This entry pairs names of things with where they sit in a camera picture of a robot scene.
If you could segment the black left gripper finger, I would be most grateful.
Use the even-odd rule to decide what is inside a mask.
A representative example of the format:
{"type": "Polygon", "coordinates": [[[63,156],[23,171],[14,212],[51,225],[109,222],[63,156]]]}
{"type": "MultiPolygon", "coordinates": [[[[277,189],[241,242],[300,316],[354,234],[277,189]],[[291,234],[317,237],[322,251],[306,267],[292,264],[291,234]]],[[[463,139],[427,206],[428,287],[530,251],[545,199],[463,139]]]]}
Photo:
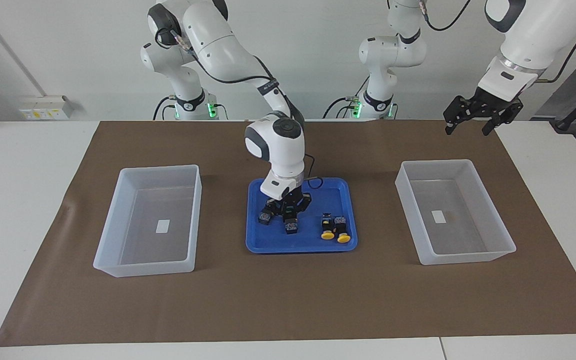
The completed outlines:
{"type": "Polygon", "coordinates": [[[453,134],[457,126],[463,122],[470,121],[473,116],[471,115],[471,105],[473,102],[464,97],[455,97],[450,102],[448,107],[443,112],[445,119],[445,133],[450,136],[453,134]]]}
{"type": "Polygon", "coordinates": [[[500,125],[509,125],[515,120],[515,117],[518,116],[523,107],[523,102],[512,102],[502,111],[493,111],[490,119],[482,128],[482,134],[484,136],[489,136],[496,127],[500,125]]]}

